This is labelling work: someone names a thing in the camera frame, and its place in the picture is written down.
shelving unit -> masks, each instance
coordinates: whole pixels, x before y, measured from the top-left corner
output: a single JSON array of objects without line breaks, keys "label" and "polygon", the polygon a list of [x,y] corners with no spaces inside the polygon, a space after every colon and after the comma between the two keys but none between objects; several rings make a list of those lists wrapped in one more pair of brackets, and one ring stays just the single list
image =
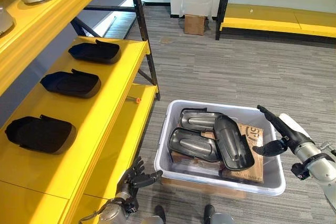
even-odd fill
[{"label": "shelving unit", "polygon": [[0,0],[15,26],[0,37],[0,95],[21,72],[92,0],[49,0],[25,5],[21,0]]},{"label": "shelving unit", "polygon": [[99,209],[107,199],[114,197],[118,179],[131,165],[127,157],[134,157],[137,151],[155,92],[154,86],[132,85],[129,96],[140,97],[141,102],[139,105],[132,101],[124,103],[79,203],[74,220],[91,214],[93,209]]},{"label": "shelving unit", "polygon": [[228,4],[220,0],[216,40],[225,27],[336,37],[336,14],[290,8]]},{"label": "shelving unit", "polygon": [[[0,38],[1,94],[66,23],[71,22],[80,35],[84,29],[94,34],[76,17],[91,0],[50,0],[34,6],[25,6],[20,0],[2,1],[7,3],[16,24]],[[116,184],[137,153],[154,98],[160,98],[142,5],[138,3],[141,0],[134,0],[134,8],[124,11],[136,12],[143,41],[79,36],[72,43],[95,43],[99,39],[118,44],[121,58],[117,63],[76,60],[66,50],[47,72],[76,69],[98,75],[102,85],[94,97],[81,99],[51,93],[38,83],[1,128],[0,214],[4,223],[77,223],[73,216],[81,209],[78,205],[83,195],[96,195],[102,200],[115,196]],[[53,15],[62,5],[65,8],[60,14]],[[139,68],[145,56],[151,77]],[[137,72],[151,84],[134,84]],[[127,101],[127,95],[142,100],[139,104]],[[65,153],[33,152],[7,139],[5,129],[13,120],[41,114],[76,127],[76,139]]]},{"label": "shelving unit", "polygon": [[280,7],[228,4],[225,27],[336,38],[336,15]]}]

cardboard box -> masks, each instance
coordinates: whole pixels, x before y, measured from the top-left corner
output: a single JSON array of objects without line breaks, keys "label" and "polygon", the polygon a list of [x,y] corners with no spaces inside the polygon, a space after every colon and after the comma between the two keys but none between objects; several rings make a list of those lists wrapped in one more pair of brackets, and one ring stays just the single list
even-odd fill
[{"label": "cardboard box", "polygon": [[173,163],[180,163],[184,165],[195,165],[198,167],[213,169],[213,170],[223,170],[224,169],[224,163],[221,161],[208,162],[203,159],[188,157],[188,156],[185,156],[175,151],[171,152],[171,156],[172,156]]},{"label": "cardboard box", "polygon": [[[253,158],[255,160],[254,166],[247,170],[234,172],[232,170],[225,169],[223,162],[207,162],[199,158],[192,158],[182,155],[177,152],[172,152],[172,160],[174,163],[183,163],[185,165],[195,165],[207,169],[221,170],[224,178],[233,179],[246,179],[258,183],[264,182],[264,160],[263,156],[258,155],[252,150],[253,146],[262,146],[263,144],[263,130],[255,128],[249,125],[238,123],[240,133],[246,135],[248,145],[251,149]],[[213,132],[202,132],[201,136],[215,139]]]},{"label": "cardboard box", "polygon": [[194,35],[204,35],[204,16],[185,15],[184,33]]},{"label": "cardboard box", "polygon": [[245,199],[246,194],[244,191],[233,190],[225,187],[213,186],[200,184],[195,182],[189,182],[179,179],[169,179],[169,178],[161,178],[162,185],[174,186],[176,188],[185,189],[185,190],[193,190],[193,191],[201,191],[204,194],[208,195],[217,195],[230,199]]}]

clear plastic bag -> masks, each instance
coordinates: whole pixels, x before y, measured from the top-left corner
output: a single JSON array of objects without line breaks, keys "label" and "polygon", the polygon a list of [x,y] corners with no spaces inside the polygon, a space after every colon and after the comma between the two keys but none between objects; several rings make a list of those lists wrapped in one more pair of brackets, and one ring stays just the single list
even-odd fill
[{"label": "clear plastic bag", "polygon": [[185,14],[206,16],[212,20],[212,4],[213,0],[182,0],[180,17]]}]

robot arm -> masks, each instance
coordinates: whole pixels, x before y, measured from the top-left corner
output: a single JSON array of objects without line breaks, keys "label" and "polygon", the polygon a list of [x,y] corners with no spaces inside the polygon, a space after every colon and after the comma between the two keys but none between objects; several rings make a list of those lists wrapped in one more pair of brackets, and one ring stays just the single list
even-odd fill
[{"label": "robot arm", "polygon": [[329,149],[336,156],[336,150],[333,150],[329,143],[317,148],[308,133],[290,116],[281,114],[277,117],[260,105],[257,108],[282,135],[282,139],[261,147],[254,146],[253,150],[262,156],[276,156],[290,148],[302,162],[293,164],[291,171],[300,180],[309,176],[315,178],[336,213],[336,164],[327,153],[322,152]]},{"label": "robot arm", "polygon": [[115,198],[107,202],[93,214],[79,220],[79,224],[99,215],[98,224],[125,224],[129,214],[137,212],[139,208],[137,193],[139,188],[152,185],[162,176],[159,170],[152,174],[144,173],[141,157],[137,157],[117,184]]}]

plastic bin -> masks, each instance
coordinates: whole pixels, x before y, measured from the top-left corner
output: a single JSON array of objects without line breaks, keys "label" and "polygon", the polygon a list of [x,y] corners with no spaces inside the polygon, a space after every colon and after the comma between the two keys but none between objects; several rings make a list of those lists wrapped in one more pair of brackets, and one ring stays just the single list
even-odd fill
[{"label": "plastic bin", "polygon": [[239,122],[264,129],[264,143],[276,139],[275,130],[271,123],[265,119],[263,113],[255,108],[175,100],[168,106],[159,148],[154,161],[155,170],[162,170],[163,177],[272,196],[280,195],[285,191],[286,182],[282,171],[280,156],[264,157],[263,184],[228,181],[219,177],[218,172],[215,171],[211,172],[208,169],[192,165],[174,164],[169,153],[168,141],[171,132],[178,125],[180,113],[183,108],[207,108],[208,111],[211,112],[221,112],[230,116],[237,123]]}]

